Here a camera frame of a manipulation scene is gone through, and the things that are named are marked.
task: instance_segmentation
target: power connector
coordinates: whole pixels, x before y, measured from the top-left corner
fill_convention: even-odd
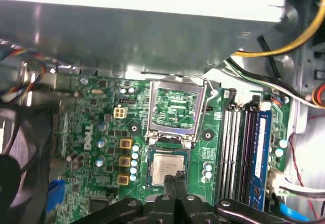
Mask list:
[[[277,170],[276,168],[271,168],[268,172],[266,184],[267,189],[276,195],[282,193],[283,190],[280,189],[280,187],[285,185],[286,177],[287,176],[283,172]]]

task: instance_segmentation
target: blue cable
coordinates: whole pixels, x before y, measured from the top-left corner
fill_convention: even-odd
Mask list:
[[[305,216],[303,216],[302,214],[300,214],[299,212],[290,209],[289,207],[287,207],[284,203],[280,204],[280,211],[295,220],[301,220],[301,221],[309,221],[309,219]]]

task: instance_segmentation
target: ram module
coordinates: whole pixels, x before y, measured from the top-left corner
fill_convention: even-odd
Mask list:
[[[253,142],[252,166],[249,176],[248,205],[263,211],[271,140],[272,112],[258,113]]]

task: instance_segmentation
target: blue sata port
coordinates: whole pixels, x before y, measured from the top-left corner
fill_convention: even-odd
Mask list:
[[[47,192],[46,213],[64,200],[64,181],[53,180],[50,182]]]
[[[249,180],[248,205],[263,211],[268,174],[268,157],[271,137],[272,112],[258,114],[253,142],[252,169]]]

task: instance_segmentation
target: motherboard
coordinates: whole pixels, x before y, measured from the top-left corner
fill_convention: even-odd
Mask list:
[[[261,209],[268,169],[283,171],[289,104],[271,103],[268,93],[238,105],[233,90],[213,88],[203,78],[197,84],[176,76],[65,75],[65,81],[75,102],[71,112],[58,115],[53,134],[52,157],[67,162],[56,223],[124,197],[145,202],[162,194],[164,176],[177,171],[184,172],[187,192],[211,205],[229,197]],[[252,142],[247,149],[244,141]]]

